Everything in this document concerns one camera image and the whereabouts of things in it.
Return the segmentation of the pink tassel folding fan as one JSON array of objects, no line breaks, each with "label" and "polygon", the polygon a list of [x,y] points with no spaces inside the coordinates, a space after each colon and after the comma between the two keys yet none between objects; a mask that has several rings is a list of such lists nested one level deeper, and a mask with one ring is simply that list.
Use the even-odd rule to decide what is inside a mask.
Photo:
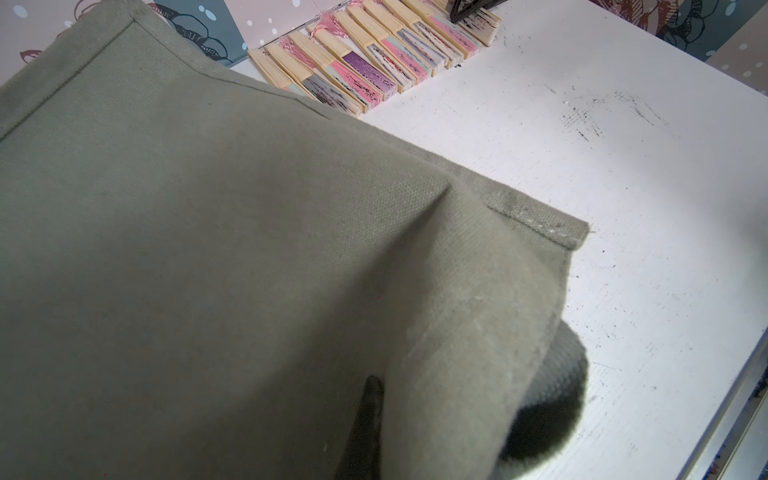
[{"label": "pink tassel folding fan", "polygon": [[403,0],[403,3],[461,52],[465,59],[479,52],[479,46],[430,3],[421,0]]}]

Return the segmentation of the grey pink folding fan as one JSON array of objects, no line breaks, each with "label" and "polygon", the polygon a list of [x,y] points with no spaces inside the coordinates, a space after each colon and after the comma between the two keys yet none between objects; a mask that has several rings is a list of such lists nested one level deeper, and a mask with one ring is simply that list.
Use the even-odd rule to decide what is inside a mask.
[{"label": "grey pink folding fan", "polygon": [[373,16],[384,28],[403,42],[411,51],[417,54],[430,67],[431,75],[435,76],[446,70],[448,58],[420,34],[415,33],[387,8],[377,1],[365,0],[363,8]]}]

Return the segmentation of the pink wooden folding fan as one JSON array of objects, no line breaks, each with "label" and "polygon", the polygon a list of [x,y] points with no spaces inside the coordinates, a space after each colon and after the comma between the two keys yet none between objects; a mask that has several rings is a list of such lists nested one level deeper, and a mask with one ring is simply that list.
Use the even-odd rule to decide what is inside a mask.
[{"label": "pink wooden folding fan", "polygon": [[317,100],[311,92],[297,83],[274,60],[265,55],[261,50],[249,50],[248,56],[258,71],[272,86],[311,100]]}]

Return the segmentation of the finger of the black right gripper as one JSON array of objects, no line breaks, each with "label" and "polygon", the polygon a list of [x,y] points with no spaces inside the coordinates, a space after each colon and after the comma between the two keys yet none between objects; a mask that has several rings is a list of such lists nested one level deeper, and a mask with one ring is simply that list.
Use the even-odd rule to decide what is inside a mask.
[{"label": "finger of the black right gripper", "polygon": [[494,8],[506,0],[454,0],[449,2],[449,19],[457,23],[480,9]]}]

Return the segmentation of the black grey wooden folding fan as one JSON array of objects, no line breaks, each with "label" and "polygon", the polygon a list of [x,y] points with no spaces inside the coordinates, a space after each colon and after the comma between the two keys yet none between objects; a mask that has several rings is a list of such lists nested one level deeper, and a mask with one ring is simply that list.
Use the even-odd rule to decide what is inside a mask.
[{"label": "black grey wooden folding fan", "polygon": [[357,100],[327,80],[315,68],[310,68],[283,47],[270,44],[265,47],[265,50],[280,67],[297,80],[319,102],[353,117],[359,117],[363,113],[363,106]]}]

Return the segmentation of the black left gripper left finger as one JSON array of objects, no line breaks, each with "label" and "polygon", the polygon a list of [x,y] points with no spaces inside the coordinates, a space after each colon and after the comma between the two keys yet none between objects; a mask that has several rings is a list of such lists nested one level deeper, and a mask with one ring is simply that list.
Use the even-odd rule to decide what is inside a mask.
[{"label": "black left gripper left finger", "polygon": [[383,381],[371,375],[365,381],[355,420],[334,474],[335,480],[380,478],[383,403]]}]

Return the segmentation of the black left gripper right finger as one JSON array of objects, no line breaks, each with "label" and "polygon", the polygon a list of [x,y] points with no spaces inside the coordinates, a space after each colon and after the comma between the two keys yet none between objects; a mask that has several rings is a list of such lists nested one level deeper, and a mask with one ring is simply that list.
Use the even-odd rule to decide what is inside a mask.
[{"label": "black left gripper right finger", "polygon": [[586,349],[561,321],[510,426],[493,479],[517,479],[564,446],[581,418],[588,376]]}]

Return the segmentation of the green canvas tote bag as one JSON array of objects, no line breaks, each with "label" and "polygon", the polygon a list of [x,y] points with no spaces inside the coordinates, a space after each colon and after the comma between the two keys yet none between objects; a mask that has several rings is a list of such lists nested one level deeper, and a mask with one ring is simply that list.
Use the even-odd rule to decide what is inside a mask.
[{"label": "green canvas tote bag", "polygon": [[334,479],[373,375],[493,479],[588,230],[103,1],[1,89],[1,475]]}]

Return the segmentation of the red blossom white folding fan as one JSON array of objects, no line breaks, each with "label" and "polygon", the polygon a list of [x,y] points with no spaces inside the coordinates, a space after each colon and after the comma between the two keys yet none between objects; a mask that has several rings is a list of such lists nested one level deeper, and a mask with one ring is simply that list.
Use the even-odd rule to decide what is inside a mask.
[{"label": "red blossom white folding fan", "polygon": [[337,10],[332,14],[332,17],[368,59],[394,80],[399,93],[403,93],[415,85],[416,78],[412,72],[405,68],[387,48],[362,28],[345,10]]}]

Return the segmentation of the pink striped folding fan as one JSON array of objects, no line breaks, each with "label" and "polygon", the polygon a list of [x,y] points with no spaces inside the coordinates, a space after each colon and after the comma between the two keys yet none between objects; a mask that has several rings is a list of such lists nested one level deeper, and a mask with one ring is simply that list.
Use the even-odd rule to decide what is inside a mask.
[{"label": "pink striped folding fan", "polygon": [[360,3],[348,4],[349,15],[379,44],[381,44],[407,71],[414,75],[416,83],[422,83],[432,76],[432,69],[373,16]]}]

